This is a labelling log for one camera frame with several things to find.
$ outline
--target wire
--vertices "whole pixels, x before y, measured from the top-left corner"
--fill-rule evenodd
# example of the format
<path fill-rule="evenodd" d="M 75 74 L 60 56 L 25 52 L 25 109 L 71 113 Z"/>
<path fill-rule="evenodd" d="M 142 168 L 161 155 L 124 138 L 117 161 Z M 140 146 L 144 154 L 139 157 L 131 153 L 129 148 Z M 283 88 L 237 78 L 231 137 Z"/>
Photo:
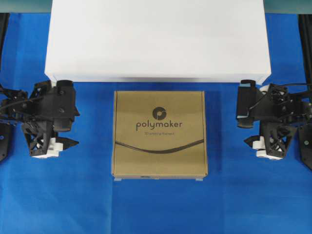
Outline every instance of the wire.
<path fill-rule="evenodd" d="M 21 101 L 12 102 L 10 104 L 7 104 L 5 106 L 0 107 L 0 111 L 5 109 L 5 108 L 8 108 L 10 106 L 15 106 L 15 105 L 18 105 L 18 104 L 21 104 L 21 103 L 24 103 L 24 102 L 34 101 L 34 100 L 38 100 L 38 99 L 42 99 L 42 98 L 43 97 L 34 97 L 34 98 L 30 98 L 30 99 L 25 99 L 25 100 L 21 100 Z"/>
<path fill-rule="evenodd" d="M 259 103 L 262 101 L 262 99 L 264 97 L 266 97 L 267 95 L 269 95 L 270 93 L 272 93 L 273 90 L 278 89 L 280 87 L 285 87 L 285 86 L 303 86 L 303 85 L 312 85 L 312 83 L 290 83 L 290 84 L 283 84 L 283 85 L 278 85 L 273 87 L 272 89 L 268 90 L 267 93 L 265 95 L 263 95 L 253 106 L 249 107 L 249 110 L 252 110 L 254 107 L 256 107 L 257 105 L 259 105 Z"/>

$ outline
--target blue tablecloth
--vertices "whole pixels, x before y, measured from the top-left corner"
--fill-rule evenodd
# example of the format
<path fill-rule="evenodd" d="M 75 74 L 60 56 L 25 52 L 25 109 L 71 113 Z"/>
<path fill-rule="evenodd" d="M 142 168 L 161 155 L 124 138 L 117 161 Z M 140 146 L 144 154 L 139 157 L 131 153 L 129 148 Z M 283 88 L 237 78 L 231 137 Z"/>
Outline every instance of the blue tablecloth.
<path fill-rule="evenodd" d="M 3 86 L 31 92 L 35 82 L 47 80 L 49 19 L 11 15 Z M 305 82 L 297 16 L 267 14 L 266 20 L 272 63 L 266 83 Z M 0 163 L 1 234 L 312 233 L 312 172 L 300 162 L 297 139 L 284 160 L 256 158 L 243 140 L 256 135 L 258 125 L 236 127 L 237 84 L 75 83 L 75 88 L 81 117 L 62 136 L 80 141 L 78 146 L 59 158 L 31 158 L 16 128 L 10 156 Z M 113 182 L 114 90 L 206 91 L 208 177 Z"/>

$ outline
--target polymaker box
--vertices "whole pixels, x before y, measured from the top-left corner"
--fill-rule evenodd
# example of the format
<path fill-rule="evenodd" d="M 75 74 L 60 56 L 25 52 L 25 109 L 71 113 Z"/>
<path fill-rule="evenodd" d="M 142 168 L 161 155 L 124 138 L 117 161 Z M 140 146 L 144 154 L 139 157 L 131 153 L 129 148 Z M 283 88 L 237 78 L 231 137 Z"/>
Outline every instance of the polymaker box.
<path fill-rule="evenodd" d="M 115 178 L 208 174 L 204 92 L 115 92 Z"/>

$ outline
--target polymaker logo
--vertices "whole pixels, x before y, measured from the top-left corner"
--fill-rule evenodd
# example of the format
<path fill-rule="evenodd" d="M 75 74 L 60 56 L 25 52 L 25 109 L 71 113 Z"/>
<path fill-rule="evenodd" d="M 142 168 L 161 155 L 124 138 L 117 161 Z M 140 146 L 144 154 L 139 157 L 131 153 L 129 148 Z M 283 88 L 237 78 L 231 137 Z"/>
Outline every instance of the polymaker logo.
<path fill-rule="evenodd" d="M 162 107 L 156 107 L 153 110 L 153 117 L 157 120 L 163 120 L 166 117 L 166 110 Z"/>

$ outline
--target white box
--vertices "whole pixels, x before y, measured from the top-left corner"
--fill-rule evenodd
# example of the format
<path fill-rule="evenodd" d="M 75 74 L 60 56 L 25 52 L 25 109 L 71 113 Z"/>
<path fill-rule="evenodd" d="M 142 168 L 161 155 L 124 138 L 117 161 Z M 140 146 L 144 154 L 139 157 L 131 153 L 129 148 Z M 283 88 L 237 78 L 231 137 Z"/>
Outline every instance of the white box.
<path fill-rule="evenodd" d="M 262 83 L 271 74 L 263 0 L 53 0 L 45 73 Z"/>

